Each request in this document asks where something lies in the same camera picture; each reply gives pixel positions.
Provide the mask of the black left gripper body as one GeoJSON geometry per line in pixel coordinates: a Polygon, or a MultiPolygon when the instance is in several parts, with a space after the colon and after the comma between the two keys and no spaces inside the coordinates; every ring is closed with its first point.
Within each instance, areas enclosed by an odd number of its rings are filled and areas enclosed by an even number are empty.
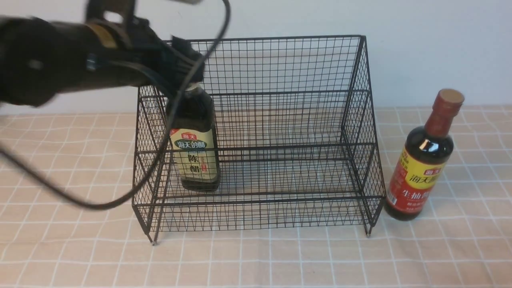
{"type": "Polygon", "coordinates": [[[203,56],[189,40],[171,36],[169,41],[158,37],[147,19],[132,20],[132,47],[140,53],[141,64],[156,72],[170,93],[177,93],[186,76],[203,56]]]}

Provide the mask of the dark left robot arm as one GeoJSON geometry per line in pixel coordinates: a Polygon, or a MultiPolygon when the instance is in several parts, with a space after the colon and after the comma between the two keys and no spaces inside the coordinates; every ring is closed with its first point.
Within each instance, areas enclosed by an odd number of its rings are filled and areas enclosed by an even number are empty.
{"type": "Polygon", "coordinates": [[[1,16],[1,102],[39,107],[55,95],[150,84],[175,93],[202,54],[188,40],[161,40],[144,18],[122,24],[1,16]]]}

